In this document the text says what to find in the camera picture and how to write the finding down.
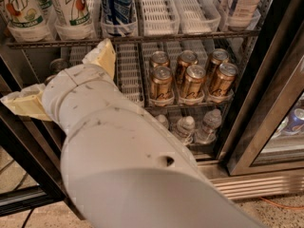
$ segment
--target white plastic basket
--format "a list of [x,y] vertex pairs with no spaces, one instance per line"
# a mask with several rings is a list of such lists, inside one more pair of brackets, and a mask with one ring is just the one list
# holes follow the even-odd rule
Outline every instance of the white plastic basket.
[[173,0],[140,0],[144,35],[177,34],[180,17]]
[[117,86],[130,101],[144,107],[143,82],[136,45],[116,46]]
[[183,33],[215,32],[220,15],[213,0],[174,0]]

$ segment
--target robotic arm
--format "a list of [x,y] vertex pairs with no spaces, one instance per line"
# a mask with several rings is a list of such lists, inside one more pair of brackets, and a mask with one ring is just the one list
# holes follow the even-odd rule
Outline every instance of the robotic arm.
[[42,103],[66,132],[66,190],[94,227],[261,227],[221,195],[191,152],[99,66],[61,71]]

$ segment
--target metal rack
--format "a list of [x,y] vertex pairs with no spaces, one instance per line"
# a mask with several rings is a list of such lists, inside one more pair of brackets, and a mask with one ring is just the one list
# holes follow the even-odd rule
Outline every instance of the metal rack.
[[[132,37],[114,37],[109,38],[113,45],[149,43],[149,42],[170,42],[186,40],[206,40],[206,39],[226,39],[226,38],[244,38],[258,36],[259,29],[229,32],[212,32],[203,34],[176,34],[176,35],[155,35],[155,36],[132,36]],[[7,42],[7,46],[12,49],[27,48],[66,48],[66,47],[95,47],[104,38],[82,41],[53,41],[53,42],[26,42],[18,43],[14,40]]]

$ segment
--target glass door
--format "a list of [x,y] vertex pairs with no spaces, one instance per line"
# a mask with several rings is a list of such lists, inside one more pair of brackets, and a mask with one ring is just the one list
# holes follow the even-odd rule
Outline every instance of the glass door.
[[303,45],[302,23],[237,143],[228,162],[230,175],[304,166]]
[[304,160],[304,93],[276,128],[254,161],[257,164]]

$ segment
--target floor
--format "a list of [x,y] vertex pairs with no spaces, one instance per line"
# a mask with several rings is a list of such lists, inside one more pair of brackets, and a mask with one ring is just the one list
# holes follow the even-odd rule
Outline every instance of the floor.
[[[37,184],[0,146],[0,193]],[[268,200],[285,206],[304,206],[304,192],[295,195],[269,197]],[[278,208],[261,199],[235,201],[236,206],[266,227],[302,228],[304,209]],[[30,211],[1,217],[0,228],[21,228]],[[63,202],[34,209],[26,228],[93,228],[86,220],[79,220]]]
[[[304,193],[276,196],[268,198],[287,206],[303,206]],[[236,206],[255,219],[259,219],[266,227],[302,228],[304,227],[304,210],[277,208],[260,199],[236,201]],[[1,228],[21,228],[29,211],[0,218]],[[86,220],[78,218],[63,202],[36,208],[31,214],[27,228],[93,228]]]

